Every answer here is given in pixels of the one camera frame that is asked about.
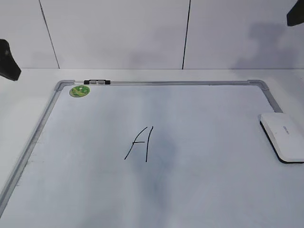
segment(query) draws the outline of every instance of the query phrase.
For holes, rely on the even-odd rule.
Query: black marker writing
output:
[[[137,139],[138,136],[139,136],[141,133],[143,133],[143,131],[146,130],[147,128],[148,128],[148,127],[145,127],[145,128],[144,128],[141,132],[139,132],[139,134],[136,136],[136,138],[135,138],[134,141],[132,142],[132,146],[131,146],[131,148],[129,149],[129,152],[127,153],[126,157],[124,158],[125,160],[126,160],[126,158],[129,156],[129,154],[130,154],[130,152],[131,152],[131,150],[132,150],[134,144],[136,144],[136,143],[145,143],[145,141],[138,141],[138,142],[137,142],[136,139]],[[151,128],[151,130],[150,130],[150,132],[149,132],[148,141],[147,141],[146,162],[148,161],[149,140],[150,140],[150,136],[151,136],[152,130],[153,130],[153,126],[152,126],[152,128]]]
[[[149,140],[150,140],[150,136],[151,136],[151,132],[153,130],[153,126],[150,130],[149,136],[148,136],[148,141],[147,141],[147,153],[146,153],[146,162],[148,161],[148,147],[149,147]]]
[[[148,128],[148,127],[145,127],[145,128],[144,128],[141,132],[139,132],[139,134],[136,136],[136,138],[135,138],[134,141],[132,142],[132,146],[131,146],[131,148],[130,148],[128,154],[126,155],[126,157],[125,157],[124,159],[126,159],[126,158],[128,157],[128,155],[129,155],[129,153],[131,152],[131,150],[132,150],[132,148],[133,148],[133,146],[134,146],[135,143],[143,143],[143,142],[136,142],[136,139],[137,139],[138,136],[139,136],[144,130],[146,130],[147,128]]]

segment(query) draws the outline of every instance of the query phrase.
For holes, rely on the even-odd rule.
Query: white eraser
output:
[[[261,123],[281,160],[304,162],[304,137],[288,115],[264,113]]]

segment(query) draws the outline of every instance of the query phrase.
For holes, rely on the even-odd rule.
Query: green magnet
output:
[[[72,97],[83,97],[85,95],[88,95],[90,92],[90,88],[85,86],[85,85],[78,85],[75,86],[73,88],[71,88],[70,90],[70,95]]]

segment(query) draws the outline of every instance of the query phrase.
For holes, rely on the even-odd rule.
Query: white table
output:
[[[2,190],[56,83],[63,79],[120,81],[265,81],[283,112],[304,133],[304,70],[72,70],[23,69],[19,81],[0,78],[0,190]]]

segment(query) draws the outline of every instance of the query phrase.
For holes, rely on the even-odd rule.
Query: whiteboard surface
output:
[[[301,164],[259,125],[257,86],[62,90],[0,227],[302,227]],[[136,135],[137,143],[126,160]]]

